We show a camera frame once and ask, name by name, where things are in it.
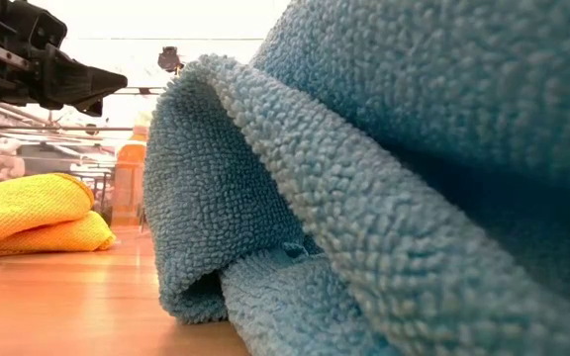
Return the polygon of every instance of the yellow microfiber towel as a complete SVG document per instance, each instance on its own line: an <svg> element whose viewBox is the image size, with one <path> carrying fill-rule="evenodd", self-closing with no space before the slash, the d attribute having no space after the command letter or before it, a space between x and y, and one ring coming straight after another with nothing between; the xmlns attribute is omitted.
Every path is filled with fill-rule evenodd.
<svg viewBox="0 0 570 356"><path fill-rule="evenodd" d="M92 192L66 174L0 183L0 255L107 249L116 236L91 212Z"/></svg>

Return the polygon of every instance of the wooden surface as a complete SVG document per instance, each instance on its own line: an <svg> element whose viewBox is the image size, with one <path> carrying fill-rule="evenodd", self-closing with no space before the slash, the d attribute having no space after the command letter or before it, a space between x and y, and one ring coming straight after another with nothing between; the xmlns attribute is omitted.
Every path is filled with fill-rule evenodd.
<svg viewBox="0 0 570 356"><path fill-rule="evenodd" d="M160 308L149 236L119 241L0 257L0 355L247 355L228 323L180 325Z"/></svg>

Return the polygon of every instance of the microfiber cloth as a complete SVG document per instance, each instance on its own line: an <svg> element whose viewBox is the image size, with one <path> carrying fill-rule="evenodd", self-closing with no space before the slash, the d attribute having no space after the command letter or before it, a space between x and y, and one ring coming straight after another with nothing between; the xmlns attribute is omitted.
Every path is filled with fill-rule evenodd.
<svg viewBox="0 0 570 356"><path fill-rule="evenodd" d="M160 97L162 306L254 355L570 355L570 0L296 0Z"/></svg>
<svg viewBox="0 0 570 356"><path fill-rule="evenodd" d="M0 256L107 249L116 237L93 204L89 188L66 174L1 182Z"/></svg>

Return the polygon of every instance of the plastic bottle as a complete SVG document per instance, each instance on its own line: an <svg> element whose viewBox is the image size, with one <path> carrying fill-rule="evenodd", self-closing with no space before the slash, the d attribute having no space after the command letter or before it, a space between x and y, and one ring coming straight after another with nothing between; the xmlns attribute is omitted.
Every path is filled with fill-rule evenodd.
<svg viewBox="0 0 570 356"><path fill-rule="evenodd" d="M130 141L118 152L111 228L138 226L143 214L143 169L148 128L135 126Z"/></svg>

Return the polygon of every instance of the towel fold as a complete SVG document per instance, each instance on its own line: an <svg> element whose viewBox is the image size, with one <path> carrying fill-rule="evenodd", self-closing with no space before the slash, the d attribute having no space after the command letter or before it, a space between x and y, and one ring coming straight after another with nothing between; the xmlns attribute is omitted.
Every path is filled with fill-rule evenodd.
<svg viewBox="0 0 570 356"><path fill-rule="evenodd" d="M570 1L295 0L144 187L162 306L254 355L570 355Z"/></svg>
<svg viewBox="0 0 570 356"><path fill-rule="evenodd" d="M1 182L0 255L108 248L115 235L93 203L89 188L66 174Z"/></svg>

